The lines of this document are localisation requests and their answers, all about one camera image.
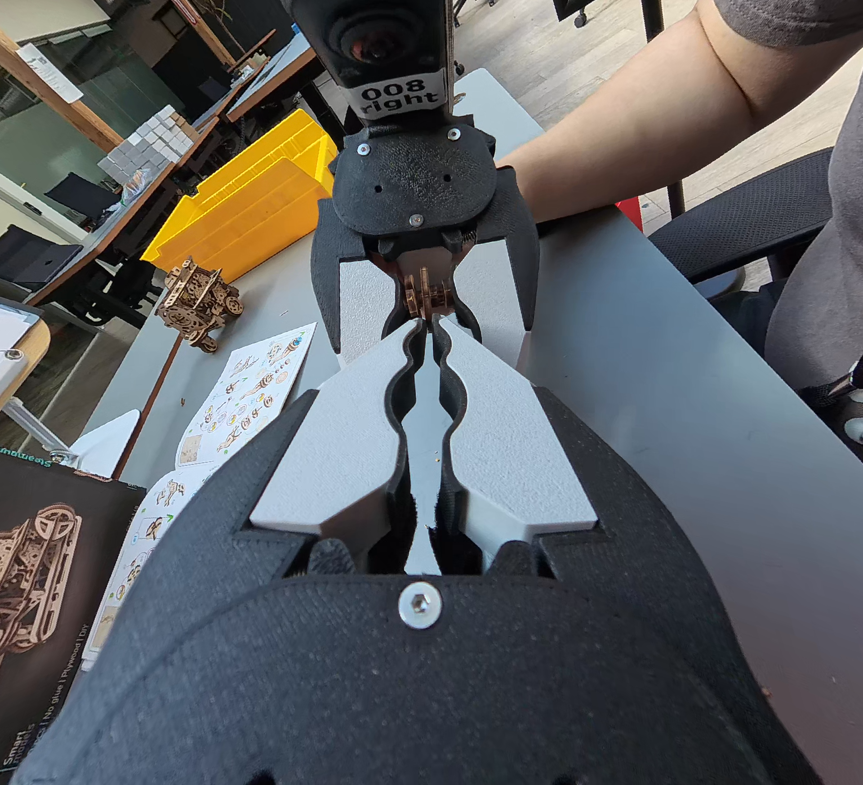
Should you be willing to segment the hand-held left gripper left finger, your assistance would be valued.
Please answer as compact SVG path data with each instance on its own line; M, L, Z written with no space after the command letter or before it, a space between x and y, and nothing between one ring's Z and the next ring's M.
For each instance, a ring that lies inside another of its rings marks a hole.
M403 574L417 526L402 426L426 324L412 319L325 381L250 515L342 541L372 574Z

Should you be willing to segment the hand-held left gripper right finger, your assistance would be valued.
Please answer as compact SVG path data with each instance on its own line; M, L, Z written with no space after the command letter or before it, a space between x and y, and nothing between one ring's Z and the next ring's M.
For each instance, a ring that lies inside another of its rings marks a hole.
M591 531L597 514L532 383L435 316L439 401L451 417L431 545L444 575L479 575L508 542Z

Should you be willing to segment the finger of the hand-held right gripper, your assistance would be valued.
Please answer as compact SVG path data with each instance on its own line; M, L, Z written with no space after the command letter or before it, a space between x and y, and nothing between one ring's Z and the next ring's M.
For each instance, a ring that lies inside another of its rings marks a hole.
M474 244L456 266L454 283L478 323L482 345L517 369L527 330L505 240Z
M371 261L341 262L339 285L338 362L348 366L411 317L401 282Z

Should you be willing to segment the small wooden gear assembly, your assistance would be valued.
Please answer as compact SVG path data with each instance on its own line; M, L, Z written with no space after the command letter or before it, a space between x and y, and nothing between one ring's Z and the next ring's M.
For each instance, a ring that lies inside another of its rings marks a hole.
M447 316L455 312L455 296L445 277L435 276L428 266L422 265L415 273L405 274L403 299L408 314L428 323L434 315Z

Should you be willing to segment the person's right forearm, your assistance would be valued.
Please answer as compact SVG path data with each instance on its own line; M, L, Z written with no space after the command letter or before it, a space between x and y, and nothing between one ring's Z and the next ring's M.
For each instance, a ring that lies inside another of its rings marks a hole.
M861 48L861 32L771 48L737 34L714 0L632 57L553 128L498 163L537 222L683 180L793 110Z

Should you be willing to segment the wooden mechanical model vehicle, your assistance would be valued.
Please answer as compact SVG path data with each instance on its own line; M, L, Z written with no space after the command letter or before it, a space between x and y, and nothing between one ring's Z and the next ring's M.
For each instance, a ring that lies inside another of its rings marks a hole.
M165 288L156 315L203 352L212 354L218 348L211 330L243 314L239 290L223 281L221 270L207 271L191 256L167 274Z

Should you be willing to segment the black model kit box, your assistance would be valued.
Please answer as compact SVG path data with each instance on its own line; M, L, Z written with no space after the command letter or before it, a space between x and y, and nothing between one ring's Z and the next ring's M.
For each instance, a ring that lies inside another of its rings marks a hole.
M146 490L1 456L1 782L59 715Z

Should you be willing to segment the yellow plastic bin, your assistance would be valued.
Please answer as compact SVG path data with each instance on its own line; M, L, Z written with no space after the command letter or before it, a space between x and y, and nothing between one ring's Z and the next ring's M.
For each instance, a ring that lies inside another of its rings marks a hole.
M309 114L292 112L183 197L142 260L170 272L192 258L237 280L315 230L337 153Z

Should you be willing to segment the wooden background desk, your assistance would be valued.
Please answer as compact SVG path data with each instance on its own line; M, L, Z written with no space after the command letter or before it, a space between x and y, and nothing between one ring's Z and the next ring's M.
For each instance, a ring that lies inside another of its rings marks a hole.
M146 317L139 307L156 293L152 278L145 278L155 268L142 260L143 253L179 198L196 194L201 168L221 144L219 121L220 115L211 113L195 122L200 139L191 150L177 165L159 171L128 207L88 235L82 251L48 284L30 292L2 281L2 297L92 333L114 318L142 328Z
M303 68L312 65L317 57L314 49L302 32L272 57L254 80L243 89L236 103L225 113L232 124L240 121L270 95L279 91L286 83L300 74Z

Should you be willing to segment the stack of small pale boxes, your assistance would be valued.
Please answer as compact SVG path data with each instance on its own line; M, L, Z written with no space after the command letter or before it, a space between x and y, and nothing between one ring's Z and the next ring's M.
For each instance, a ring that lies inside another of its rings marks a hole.
M139 170L159 172L167 165L177 165L199 139L199 131L167 105L139 125L97 165L116 183L128 183Z

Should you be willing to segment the metal stand leg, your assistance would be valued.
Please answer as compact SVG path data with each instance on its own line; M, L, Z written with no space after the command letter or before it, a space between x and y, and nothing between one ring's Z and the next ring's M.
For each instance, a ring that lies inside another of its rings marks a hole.
M27 434L38 441L39 445L49 454L50 461L71 468L77 467L79 456L65 444L57 434L32 414L17 397L11 397L3 406L3 412L24 429Z

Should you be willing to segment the black monitor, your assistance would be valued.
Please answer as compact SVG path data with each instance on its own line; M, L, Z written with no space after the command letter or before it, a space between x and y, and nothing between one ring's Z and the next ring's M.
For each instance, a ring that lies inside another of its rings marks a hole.
M67 174L44 195L92 221L101 218L121 200L117 193L74 172Z

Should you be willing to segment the black laptop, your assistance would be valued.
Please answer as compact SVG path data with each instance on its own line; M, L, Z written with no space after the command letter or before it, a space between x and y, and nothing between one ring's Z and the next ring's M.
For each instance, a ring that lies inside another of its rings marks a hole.
M30 292L40 290L82 251L9 226L1 236L1 279Z

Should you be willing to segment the white paper notice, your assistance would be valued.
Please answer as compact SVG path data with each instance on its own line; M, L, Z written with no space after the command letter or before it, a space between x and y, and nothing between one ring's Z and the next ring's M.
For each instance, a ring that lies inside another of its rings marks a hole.
M64 102L71 104L83 98L83 92L33 44L16 50L16 55Z

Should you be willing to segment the wooden support post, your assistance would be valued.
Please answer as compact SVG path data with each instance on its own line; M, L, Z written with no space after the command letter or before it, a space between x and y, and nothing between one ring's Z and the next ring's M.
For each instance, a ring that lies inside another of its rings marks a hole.
M123 138L81 100L79 89L33 48L23 57L21 47L1 31L1 65L38 100L55 111L77 132L94 143L105 154L113 151Z

